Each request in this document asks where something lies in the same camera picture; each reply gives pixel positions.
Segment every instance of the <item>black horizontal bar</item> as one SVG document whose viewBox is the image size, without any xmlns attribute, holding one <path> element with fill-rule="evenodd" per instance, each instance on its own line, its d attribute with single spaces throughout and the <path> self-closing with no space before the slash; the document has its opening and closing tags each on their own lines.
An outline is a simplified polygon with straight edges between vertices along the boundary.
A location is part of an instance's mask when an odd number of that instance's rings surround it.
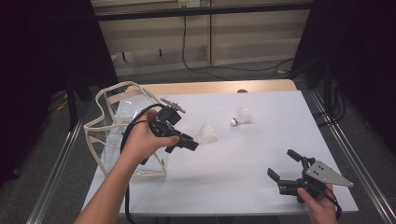
<svg viewBox="0 0 396 224">
<path fill-rule="evenodd" d="M 164 18 L 164 17 L 302 10 L 302 9 L 310 9 L 312 8 L 313 5 L 314 2 L 312 1 L 312 2 L 299 2 L 299 3 L 263 4 L 263 5 L 233 6 L 233 7 L 189 7 L 189 8 L 173 8 L 173 9 L 162 9 L 162 10 L 153 10 L 153 11 L 97 13 L 95 14 L 95 18 L 97 21 L 121 21 L 121 20 L 136 20 L 136 19 Z"/>
</svg>

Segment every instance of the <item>white tabletop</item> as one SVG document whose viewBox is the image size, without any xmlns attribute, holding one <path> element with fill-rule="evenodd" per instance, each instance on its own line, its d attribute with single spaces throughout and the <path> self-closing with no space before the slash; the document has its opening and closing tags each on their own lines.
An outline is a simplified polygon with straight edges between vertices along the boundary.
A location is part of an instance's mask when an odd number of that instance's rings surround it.
<svg viewBox="0 0 396 224">
<path fill-rule="evenodd" d="M 167 95 L 186 109 L 178 130 L 195 136 L 203 124 L 219 141 L 195 151 L 176 148 L 167 177 L 133 178 L 130 211 L 134 216 L 244 216 L 305 213 L 293 196 L 280 195 L 268 167 L 281 179 L 301 177 L 302 165 L 286 153 L 293 149 L 339 170 L 299 91 Z M 249 124 L 230 126 L 238 108 L 248 108 Z M 85 204 L 104 177 L 97 169 Z M 358 211 L 349 189 L 334 186 L 344 212 Z"/>
</svg>

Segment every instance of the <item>forearm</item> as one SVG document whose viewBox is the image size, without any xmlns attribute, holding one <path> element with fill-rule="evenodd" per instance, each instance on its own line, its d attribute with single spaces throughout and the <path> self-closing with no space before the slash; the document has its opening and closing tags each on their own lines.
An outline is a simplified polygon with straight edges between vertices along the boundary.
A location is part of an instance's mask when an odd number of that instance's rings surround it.
<svg viewBox="0 0 396 224">
<path fill-rule="evenodd" d="M 129 180 L 140 160 L 122 153 L 75 223 L 116 223 Z"/>
</svg>

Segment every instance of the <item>wall socket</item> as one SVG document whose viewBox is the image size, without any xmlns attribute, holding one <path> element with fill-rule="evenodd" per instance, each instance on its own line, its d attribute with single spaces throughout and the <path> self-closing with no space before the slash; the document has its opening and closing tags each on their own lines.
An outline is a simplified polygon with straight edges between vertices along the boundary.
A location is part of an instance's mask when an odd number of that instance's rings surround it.
<svg viewBox="0 0 396 224">
<path fill-rule="evenodd" d="M 178 7 L 200 7 L 200 0 L 178 0 Z"/>
</svg>

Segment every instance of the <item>gray carpet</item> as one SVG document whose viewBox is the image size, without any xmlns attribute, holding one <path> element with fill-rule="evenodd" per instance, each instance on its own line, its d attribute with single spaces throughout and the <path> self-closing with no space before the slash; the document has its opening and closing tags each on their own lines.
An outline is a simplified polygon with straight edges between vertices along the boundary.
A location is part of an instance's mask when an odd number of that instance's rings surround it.
<svg viewBox="0 0 396 224">
<path fill-rule="evenodd" d="M 231 64 L 238 68 L 257 69 L 276 65 L 279 62 L 240 63 Z M 287 70 L 291 62 L 279 66 L 278 69 Z M 283 74 L 274 74 L 274 70 L 260 72 L 247 72 L 233 69 L 205 70 L 207 73 L 216 74 L 219 77 L 230 80 L 253 80 L 282 78 Z M 120 81 L 132 80 L 139 84 L 147 83 L 170 83 L 170 82 L 193 82 L 193 81 L 220 81 L 218 77 L 209 74 L 193 73 L 186 69 L 168 71 L 153 74 L 142 74 L 120 77 Z M 318 112 L 310 94 L 304 84 L 304 77 L 295 80 L 296 86 L 304 94 L 305 100 L 312 112 Z M 59 104 L 54 101 L 50 108 Z M 78 99 L 78 112 L 81 114 L 84 108 L 88 108 L 87 118 L 83 123 L 97 117 L 97 109 L 93 102 L 81 102 Z M 26 223 L 40 192 L 50 176 L 50 172 L 56 162 L 64 139 L 68 135 L 69 117 L 68 108 L 61 111 L 52 111 L 47 119 L 39 138 L 35 142 L 31 153 L 20 167 L 21 176 L 11 179 L 0 188 L 0 223 Z M 376 184 L 387 197 L 392 207 L 396 206 L 396 157 L 389 152 L 381 136 L 375 130 L 369 130 L 365 126 L 365 118 L 359 109 L 346 98 L 346 114 L 339 121 L 341 128 L 351 145 L 355 148 L 367 171 L 371 174 Z M 358 177 L 351 168 L 344 153 L 340 149 L 332 132 L 327 126 L 321 126 L 320 131 L 325 138 L 343 175 L 352 182 L 357 183 L 351 193 L 360 209 L 358 213 L 343 214 L 340 223 L 383 223 L 375 206 L 369 198 Z M 71 223 L 78 215 L 90 187 L 92 175 L 96 163 L 87 149 L 83 130 L 80 130 L 73 150 L 70 153 L 64 172 L 53 193 L 47 212 L 42 223 Z M 138 223 L 154 223 L 155 218 L 137 218 Z M 285 216 L 279 218 L 280 223 L 308 223 L 307 216 Z M 127 223 L 121 217 L 120 223 Z M 213 217 L 175 217 L 171 223 L 219 223 Z M 236 217 L 233 223 L 274 223 L 268 217 Z"/>
</svg>

